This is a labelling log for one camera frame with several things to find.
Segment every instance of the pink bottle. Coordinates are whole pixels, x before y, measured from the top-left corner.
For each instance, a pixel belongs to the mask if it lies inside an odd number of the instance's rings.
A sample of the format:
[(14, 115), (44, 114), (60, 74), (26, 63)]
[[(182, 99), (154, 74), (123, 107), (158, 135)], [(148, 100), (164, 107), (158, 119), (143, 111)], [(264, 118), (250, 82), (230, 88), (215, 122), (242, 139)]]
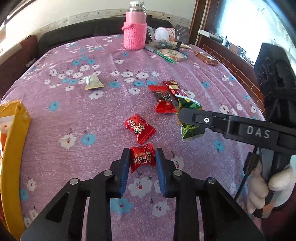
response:
[(147, 23), (144, 2), (130, 2), (122, 30), (123, 45), (126, 49), (139, 50), (145, 47)]

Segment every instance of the brown tiled wall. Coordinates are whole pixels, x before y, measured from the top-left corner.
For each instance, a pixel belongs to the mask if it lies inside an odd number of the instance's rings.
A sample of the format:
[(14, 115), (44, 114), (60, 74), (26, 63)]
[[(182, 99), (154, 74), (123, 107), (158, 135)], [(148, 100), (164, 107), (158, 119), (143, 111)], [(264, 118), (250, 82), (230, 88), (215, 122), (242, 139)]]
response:
[(257, 86), (255, 86), (251, 80), (249, 80), (241, 71), (239, 71), (233, 64), (231, 64), (227, 59), (225, 59), (223, 56), (212, 50), (207, 45), (203, 45), (202, 49), (206, 51), (208, 54), (214, 56), (216, 59), (218, 59), (229, 71), (233, 74), (233, 76), (237, 79), (237, 81), (244, 87), (244, 89), (247, 91), (247, 93), (250, 95), (250, 97), (253, 99), (253, 101), (257, 104), (261, 112), (265, 116), (265, 109), (263, 105), (263, 95), (258, 89)]

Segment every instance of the pink knitted bottle sleeve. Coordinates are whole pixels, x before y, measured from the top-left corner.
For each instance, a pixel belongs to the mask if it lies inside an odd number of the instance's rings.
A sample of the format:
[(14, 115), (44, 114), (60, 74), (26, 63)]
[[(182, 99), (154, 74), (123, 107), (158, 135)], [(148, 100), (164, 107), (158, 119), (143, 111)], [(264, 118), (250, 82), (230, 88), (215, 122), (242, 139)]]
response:
[(123, 27), (123, 45), (126, 49), (140, 50), (145, 47), (147, 23), (124, 22)]

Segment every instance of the gloved hand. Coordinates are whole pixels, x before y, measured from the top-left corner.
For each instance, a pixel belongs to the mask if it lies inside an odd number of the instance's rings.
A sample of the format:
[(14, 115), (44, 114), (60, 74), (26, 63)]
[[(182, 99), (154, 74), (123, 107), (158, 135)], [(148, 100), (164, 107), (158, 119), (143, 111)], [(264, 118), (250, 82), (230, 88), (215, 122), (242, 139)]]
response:
[(284, 204), (291, 196), (296, 182), (296, 166), (294, 165), (296, 156), (292, 156), (291, 163), (283, 171), (273, 175), (268, 186), (261, 176), (262, 163), (258, 162), (257, 167), (251, 173), (249, 182), (249, 193), (247, 198), (247, 212), (253, 213), (255, 209), (261, 209), (265, 206), (265, 198), (268, 194), (268, 188), (273, 191), (281, 191), (276, 199), (275, 206)]

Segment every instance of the yellow package handle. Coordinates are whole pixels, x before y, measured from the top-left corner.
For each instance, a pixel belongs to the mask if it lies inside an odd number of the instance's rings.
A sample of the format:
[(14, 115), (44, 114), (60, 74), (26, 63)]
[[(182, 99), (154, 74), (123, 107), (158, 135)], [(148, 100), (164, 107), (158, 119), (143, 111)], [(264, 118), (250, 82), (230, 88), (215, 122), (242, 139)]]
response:
[(8, 231), (16, 240), (20, 240), (25, 231), (20, 205), (20, 165), (31, 118), (25, 106), (19, 100), (0, 106), (0, 118), (12, 115), (14, 119), (2, 157), (0, 189)]

